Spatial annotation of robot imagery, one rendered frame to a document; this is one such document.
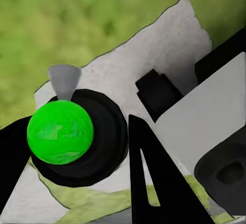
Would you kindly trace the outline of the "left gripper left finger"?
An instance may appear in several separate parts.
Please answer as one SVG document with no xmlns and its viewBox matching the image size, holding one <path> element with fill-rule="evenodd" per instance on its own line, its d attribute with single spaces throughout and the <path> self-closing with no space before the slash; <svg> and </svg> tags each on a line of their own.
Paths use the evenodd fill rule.
<svg viewBox="0 0 246 224">
<path fill-rule="evenodd" d="M 30 158 L 27 126 L 31 117 L 0 130 L 0 215 Z"/>
</svg>

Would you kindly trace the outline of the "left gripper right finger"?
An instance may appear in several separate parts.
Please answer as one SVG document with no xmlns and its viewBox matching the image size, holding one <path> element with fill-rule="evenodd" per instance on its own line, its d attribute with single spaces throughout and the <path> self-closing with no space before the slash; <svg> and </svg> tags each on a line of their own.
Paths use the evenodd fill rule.
<svg viewBox="0 0 246 224">
<path fill-rule="evenodd" d="M 215 224 L 148 123 L 129 115 L 132 224 Z M 149 204 L 141 152 L 160 207 Z"/>
</svg>

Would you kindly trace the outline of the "insectifuge atomizer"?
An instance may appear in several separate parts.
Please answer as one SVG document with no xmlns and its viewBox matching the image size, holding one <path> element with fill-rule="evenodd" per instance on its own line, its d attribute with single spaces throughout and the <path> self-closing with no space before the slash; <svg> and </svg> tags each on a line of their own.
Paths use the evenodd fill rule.
<svg viewBox="0 0 246 224">
<path fill-rule="evenodd" d="M 56 96 L 29 120 L 30 157 L 41 175 L 56 185 L 90 187 L 128 157 L 127 121 L 105 94 L 76 89 L 81 68 L 57 64 L 47 73 Z"/>
</svg>

